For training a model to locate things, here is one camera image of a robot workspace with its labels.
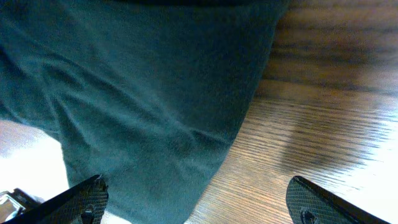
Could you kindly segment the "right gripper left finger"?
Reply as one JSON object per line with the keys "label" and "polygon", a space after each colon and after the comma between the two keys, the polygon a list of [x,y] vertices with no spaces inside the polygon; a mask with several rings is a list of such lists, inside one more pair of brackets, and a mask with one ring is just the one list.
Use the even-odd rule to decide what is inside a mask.
{"label": "right gripper left finger", "polygon": [[106,182],[94,175],[2,224],[100,224],[108,200]]}

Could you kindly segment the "dark green Nike t-shirt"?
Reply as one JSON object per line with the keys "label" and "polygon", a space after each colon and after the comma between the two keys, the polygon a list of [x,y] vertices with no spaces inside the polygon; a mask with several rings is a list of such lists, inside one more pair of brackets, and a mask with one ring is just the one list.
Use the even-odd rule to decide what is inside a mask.
{"label": "dark green Nike t-shirt", "polygon": [[183,223],[222,165],[287,1],[1,2],[1,118],[62,146],[132,223]]}

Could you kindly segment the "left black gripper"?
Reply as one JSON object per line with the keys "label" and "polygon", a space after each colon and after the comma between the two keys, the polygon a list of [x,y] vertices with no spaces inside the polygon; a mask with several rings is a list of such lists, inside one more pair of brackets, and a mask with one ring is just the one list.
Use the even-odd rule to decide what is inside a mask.
{"label": "left black gripper", "polygon": [[7,222],[29,210],[38,207],[40,202],[22,191],[14,189],[12,192],[1,192],[1,221]]}

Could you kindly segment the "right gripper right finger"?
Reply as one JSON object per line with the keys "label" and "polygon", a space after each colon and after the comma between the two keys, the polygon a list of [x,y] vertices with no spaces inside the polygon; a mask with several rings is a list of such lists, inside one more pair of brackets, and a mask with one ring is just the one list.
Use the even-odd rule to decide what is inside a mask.
{"label": "right gripper right finger", "polygon": [[285,201],[294,224],[388,224],[299,175],[290,180]]}

